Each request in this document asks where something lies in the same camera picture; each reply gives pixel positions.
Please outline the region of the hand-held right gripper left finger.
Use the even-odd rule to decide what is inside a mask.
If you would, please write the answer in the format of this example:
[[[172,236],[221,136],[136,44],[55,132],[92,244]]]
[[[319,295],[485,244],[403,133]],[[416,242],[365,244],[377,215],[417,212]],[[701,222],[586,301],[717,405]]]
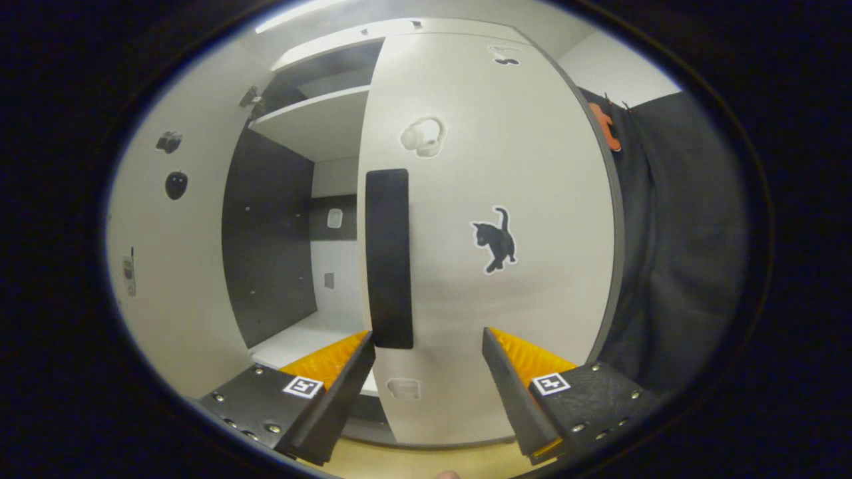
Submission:
[[[283,368],[248,367],[200,405],[278,454],[323,466],[374,361],[372,332],[360,331]]]

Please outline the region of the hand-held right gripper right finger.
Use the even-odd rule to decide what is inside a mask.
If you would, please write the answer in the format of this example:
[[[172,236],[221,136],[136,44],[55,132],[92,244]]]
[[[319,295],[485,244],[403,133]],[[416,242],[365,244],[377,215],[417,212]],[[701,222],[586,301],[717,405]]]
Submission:
[[[576,366],[505,331],[482,331],[492,374],[515,440],[531,464],[578,460],[634,430],[660,397],[604,362]]]

